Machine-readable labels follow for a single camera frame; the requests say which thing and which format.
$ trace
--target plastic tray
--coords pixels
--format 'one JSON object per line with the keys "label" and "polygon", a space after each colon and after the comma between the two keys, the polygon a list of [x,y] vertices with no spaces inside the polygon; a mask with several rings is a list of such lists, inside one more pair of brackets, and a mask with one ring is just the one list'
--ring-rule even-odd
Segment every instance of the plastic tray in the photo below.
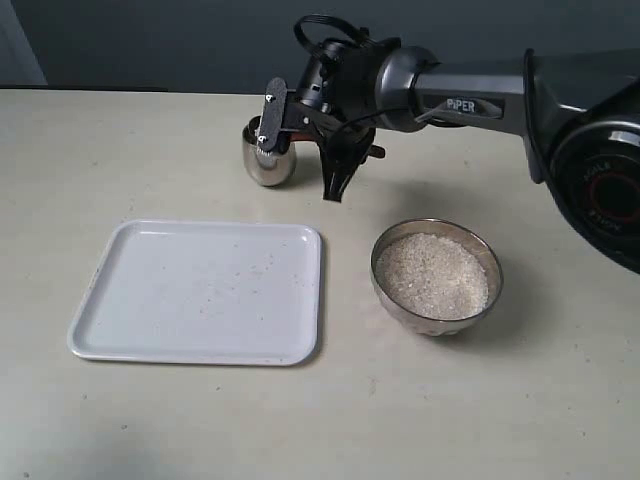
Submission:
{"label": "plastic tray", "polygon": [[317,337],[321,240],[302,225],[118,228],[68,334],[79,357],[292,365]]}

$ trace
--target white table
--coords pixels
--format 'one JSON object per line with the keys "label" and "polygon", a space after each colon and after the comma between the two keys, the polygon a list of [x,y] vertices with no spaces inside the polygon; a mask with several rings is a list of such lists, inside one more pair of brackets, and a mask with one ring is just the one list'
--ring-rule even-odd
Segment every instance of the white table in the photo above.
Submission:
{"label": "white table", "polygon": [[[0,478],[638,479],[640,277],[564,222],[521,141],[380,132],[341,205],[319,160],[263,189],[261,98],[0,91]],[[369,282],[389,225],[485,238],[505,288],[457,338],[410,334]],[[65,344],[132,218],[305,223],[325,239],[323,346],[295,368],[91,363]]]}

